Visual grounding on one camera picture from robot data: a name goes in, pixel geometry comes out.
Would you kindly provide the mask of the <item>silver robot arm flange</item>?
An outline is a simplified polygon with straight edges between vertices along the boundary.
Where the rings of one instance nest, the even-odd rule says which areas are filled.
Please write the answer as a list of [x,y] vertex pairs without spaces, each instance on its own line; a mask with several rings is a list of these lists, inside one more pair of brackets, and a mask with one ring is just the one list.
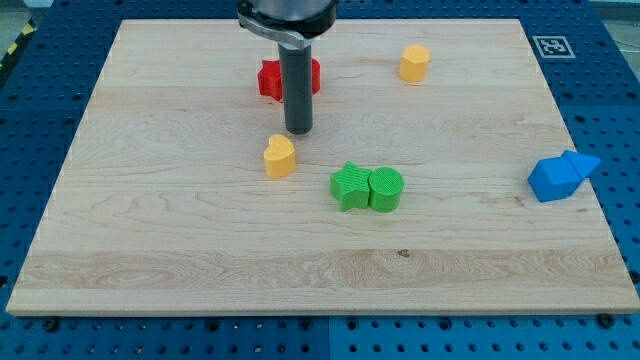
[[239,25],[290,50],[309,47],[337,17],[337,0],[242,0]]

